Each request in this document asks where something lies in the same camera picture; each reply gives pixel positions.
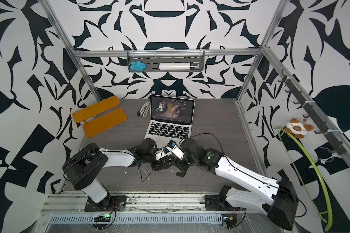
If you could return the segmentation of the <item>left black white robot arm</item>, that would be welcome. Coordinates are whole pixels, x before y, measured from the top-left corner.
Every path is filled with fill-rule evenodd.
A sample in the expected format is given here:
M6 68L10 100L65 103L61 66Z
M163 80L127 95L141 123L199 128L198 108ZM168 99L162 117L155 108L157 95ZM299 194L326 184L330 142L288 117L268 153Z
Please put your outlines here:
M64 163L63 175L72 183L75 190L83 191L93 204L108 207L111 195L97 179L102 169L139 167L143 163L155 164L154 168L157 168L160 160L177 148L178 145L173 140L167 146L158 148L155 141L150 138L126 150L108 150L90 143Z

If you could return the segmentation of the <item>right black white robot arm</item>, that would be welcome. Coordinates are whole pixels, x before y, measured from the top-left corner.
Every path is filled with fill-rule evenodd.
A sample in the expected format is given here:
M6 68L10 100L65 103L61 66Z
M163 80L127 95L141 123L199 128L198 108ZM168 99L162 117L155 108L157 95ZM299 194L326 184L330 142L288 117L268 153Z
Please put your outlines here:
M299 198L288 178L278 181L255 173L232 161L221 151L204 149L191 138L179 145L171 141L167 148L180 161L245 188L245 191L232 187L221 190L222 200L231 207L259 211L282 229L293 230Z

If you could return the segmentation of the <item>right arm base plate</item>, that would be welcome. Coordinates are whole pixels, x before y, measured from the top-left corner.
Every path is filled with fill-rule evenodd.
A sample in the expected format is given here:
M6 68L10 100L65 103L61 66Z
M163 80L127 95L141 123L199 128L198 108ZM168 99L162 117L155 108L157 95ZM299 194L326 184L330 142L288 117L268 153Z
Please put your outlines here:
M242 210L241 207L232 207L226 200L222 200L217 195L205 195L204 204L207 211L233 211Z

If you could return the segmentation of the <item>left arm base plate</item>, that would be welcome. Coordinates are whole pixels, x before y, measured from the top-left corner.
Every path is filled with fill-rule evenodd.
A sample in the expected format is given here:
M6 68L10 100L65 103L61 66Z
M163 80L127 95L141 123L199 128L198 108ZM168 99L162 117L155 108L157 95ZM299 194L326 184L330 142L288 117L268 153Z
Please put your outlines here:
M95 203L91 197L88 197L84 211L85 212L107 212L112 208L122 210L126 206L126 195L106 196L101 202Z

